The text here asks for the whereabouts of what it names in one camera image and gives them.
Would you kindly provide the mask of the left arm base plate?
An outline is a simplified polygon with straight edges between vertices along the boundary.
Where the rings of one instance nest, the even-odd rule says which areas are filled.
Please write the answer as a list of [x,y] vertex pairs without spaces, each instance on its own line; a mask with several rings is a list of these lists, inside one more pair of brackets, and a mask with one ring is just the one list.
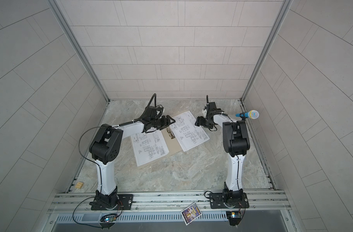
[[133,194],[100,194],[90,202],[91,210],[130,210],[132,207]]

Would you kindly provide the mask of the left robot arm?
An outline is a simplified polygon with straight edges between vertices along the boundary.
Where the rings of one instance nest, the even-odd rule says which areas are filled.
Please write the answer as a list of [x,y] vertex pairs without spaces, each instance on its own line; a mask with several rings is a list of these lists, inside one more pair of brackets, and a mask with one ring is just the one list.
[[137,133],[150,133],[151,129],[163,130],[175,123],[169,115],[163,115],[162,106],[148,106],[138,119],[112,126],[103,124],[89,146],[89,152],[97,165],[98,188],[92,210],[111,210],[119,206],[117,184],[114,177],[114,160],[120,152],[124,138]]

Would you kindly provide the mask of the drawing paper sheet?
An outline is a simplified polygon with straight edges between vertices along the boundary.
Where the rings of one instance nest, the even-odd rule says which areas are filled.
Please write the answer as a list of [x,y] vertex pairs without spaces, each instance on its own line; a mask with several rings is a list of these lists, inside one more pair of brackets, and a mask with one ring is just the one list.
[[152,163],[169,154],[162,132],[137,133],[131,135],[137,167]]
[[184,152],[207,142],[210,138],[202,127],[195,126],[196,118],[190,111],[172,117],[170,128]]

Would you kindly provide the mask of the beige paper folder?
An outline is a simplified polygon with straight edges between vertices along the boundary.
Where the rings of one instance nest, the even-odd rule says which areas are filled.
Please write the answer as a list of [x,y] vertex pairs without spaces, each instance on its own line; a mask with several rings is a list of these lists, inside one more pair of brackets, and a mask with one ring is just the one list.
[[154,161],[154,162],[152,162],[152,163],[149,163],[149,164],[147,164],[147,165],[151,165],[151,164],[153,164],[153,163],[155,163],[155,162],[157,162],[157,161],[159,161],[159,160],[161,160],[161,159],[164,159],[164,158],[166,158],[166,157],[168,157],[168,156],[174,155],[174,154],[176,154],[176,153],[182,151],[182,148],[181,148],[179,142],[177,141],[177,139],[176,139],[176,138],[175,138],[175,139],[171,139],[171,138],[169,137],[167,131],[166,131],[166,128],[163,129],[163,130],[161,130],[161,132],[162,132],[162,134],[163,134],[163,136],[164,136],[164,139],[165,139],[165,141],[166,141],[167,147],[168,147],[168,149],[169,149],[169,154],[166,155],[166,156],[164,156],[164,157],[162,157],[162,158],[160,158],[160,159],[158,159],[158,160],[156,160],[156,161]]

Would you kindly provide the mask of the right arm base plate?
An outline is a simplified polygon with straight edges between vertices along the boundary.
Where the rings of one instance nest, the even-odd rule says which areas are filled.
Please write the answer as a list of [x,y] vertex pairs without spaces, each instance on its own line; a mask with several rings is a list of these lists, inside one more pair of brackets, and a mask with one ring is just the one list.
[[208,198],[211,209],[244,209],[250,207],[245,192],[209,193]]

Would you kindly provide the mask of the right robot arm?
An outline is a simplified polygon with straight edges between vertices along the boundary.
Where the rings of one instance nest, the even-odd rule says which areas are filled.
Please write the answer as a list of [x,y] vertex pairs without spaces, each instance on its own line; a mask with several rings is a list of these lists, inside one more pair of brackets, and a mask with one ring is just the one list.
[[195,126],[212,130],[220,126],[223,131],[223,146],[228,154],[229,166],[222,193],[223,202],[227,207],[248,208],[249,203],[242,189],[243,163],[250,149],[250,139],[246,119],[257,119],[255,110],[236,114],[241,120],[232,120],[227,113],[216,106],[215,102],[207,101],[203,115],[199,116]]

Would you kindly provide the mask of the metal folder clip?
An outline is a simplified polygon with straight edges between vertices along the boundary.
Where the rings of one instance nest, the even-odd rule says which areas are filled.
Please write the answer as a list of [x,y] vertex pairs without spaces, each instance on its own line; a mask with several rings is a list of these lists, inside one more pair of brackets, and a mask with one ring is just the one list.
[[170,129],[170,127],[167,127],[166,131],[171,139],[175,139],[175,135],[174,135],[173,131]]

